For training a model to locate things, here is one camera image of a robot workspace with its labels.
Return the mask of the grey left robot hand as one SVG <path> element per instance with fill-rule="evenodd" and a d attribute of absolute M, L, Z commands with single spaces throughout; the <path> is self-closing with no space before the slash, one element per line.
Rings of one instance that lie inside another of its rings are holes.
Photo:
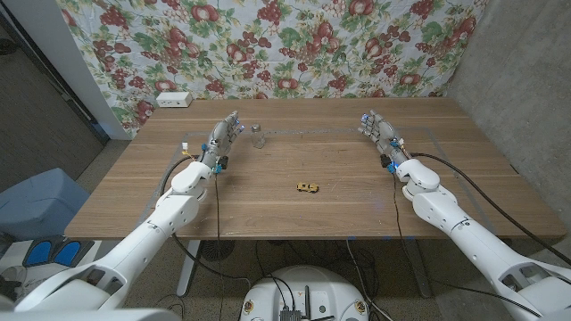
<path fill-rule="evenodd" d="M 214 169 L 218 160 L 229 154 L 232 143 L 244 131 L 240 123 L 238 111 L 231 112 L 226 118 L 219 121 L 210 132 L 199 161 Z"/>

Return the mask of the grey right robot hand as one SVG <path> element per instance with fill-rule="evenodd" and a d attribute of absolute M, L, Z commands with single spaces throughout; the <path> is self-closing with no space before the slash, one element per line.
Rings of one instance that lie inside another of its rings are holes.
<path fill-rule="evenodd" d="M 404 147 L 404 139 L 385 118 L 370 111 L 361 116 L 358 131 L 368 137 L 381 155 L 388 158 L 396 167 L 411 158 Z"/>

